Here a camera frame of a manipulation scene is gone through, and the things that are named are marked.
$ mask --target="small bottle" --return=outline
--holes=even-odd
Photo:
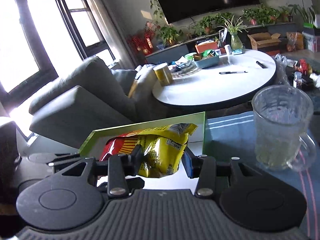
[[[293,87],[302,89],[302,73],[296,71],[294,73]]]
[[[230,45],[226,45],[226,46],[224,46],[224,48],[225,48],[225,50],[226,50],[227,55],[232,54],[232,49],[231,49],[231,46],[230,46]]]

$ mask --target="potted plant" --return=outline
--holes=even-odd
[[[174,27],[163,26],[159,30],[158,38],[163,40],[163,44],[173,46],[176,44],[178,38],[182,36],[183,31],[177,31]]]
[[[265,9],[266,14],[268,14],[270,16],[270,19],[273,21],[272,23],[275,23],[280,17],[280,11],[272,7],[266,7]]]
[[[238,36],[238,32],[242,32],[242,30],[244,30],[246,28],[246,25],[242,24],[243,21],[241,20],[241,17],[234,24],[233,23],[234,17],[235,16],[233,15],[231,20],[223,18],[225,26],[220,26],[220,27],[224,27],[224,28],[226,28],[228,30],[228,32],[231,35],[231,48],[233,50],[236,50],[236,49],[242,49],[243,48],[243,44],[242,44],[242,41],[240,40],[240,38]]]
[[[212,32],[212,22],[214,21],[214,17],[212,15],[203,17],[200,21],[198,21],[195,25],[195,29],[197,34],[201,36],[202,32],[206,34],[210,34]]]
[[[230,12],[224,12],[224,13],[218,13],[213,17],[213,21],[216,26],[221,26],[224,24],[224,19],[231,20],[232,19],[232,13]]]
[[[256,20],[257,9],[258,8],[243,10],[242,17],[244,17],[247,21],[249,21],[251,25],[258,25]]]
[[[290,13],[295,15],[300,14],[304,21],[304,26],[307,28],[313,28],[314,21],[316,19],[316,14],[313,6],[305,8],[304,1],[302,0],[303,8],[298,4],[289,4],[291,7]]]
[[[287,6],[280,6],[280,18],[283,22],[292,22],[293,17],[291,14],[291,9]]]

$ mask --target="spider plant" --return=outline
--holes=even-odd
[[[238,32],[242,32],[242,30],[244,30],[247,26],[243,25],[243,20],[241,20],[242,16],[237,20],[237,22],[235,24],[233,24],[233,19],[234,19],[234,15],[232,17],[232,19],[226,19],[224,17],[222,17],[222,19],[224,20],[224,25],[225,26],[219,26],[219,27],[223,27],[223,28],[227,28],[228,32],[232,35],[232,34],[237,34]]]

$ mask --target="mug handle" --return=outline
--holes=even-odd
[[[297,150],[296,157],[287,163],[289,168],[297,172],[306,170],[316,160],[316,145],[306,132],[300,135],[300,142],[306,151],[302,152],[300,146]]]

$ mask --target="yellow snack bag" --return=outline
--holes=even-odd
[[[197,127],[198,126],[193,123],[177,123],[162,127],[129,132],[127,136],[154,134],[171,139],[172,141],[179,144],[185,144],[188,141],[188,136],[192,135]]]
[[[195,124],[179,123],[122,134],[107,142],[100,160],[105,161],[113,154],[130,154],[133,148],[140,144],[145,160],[138,175],[147,178],[171,175],[178,170],[188,136],[196,128]]]

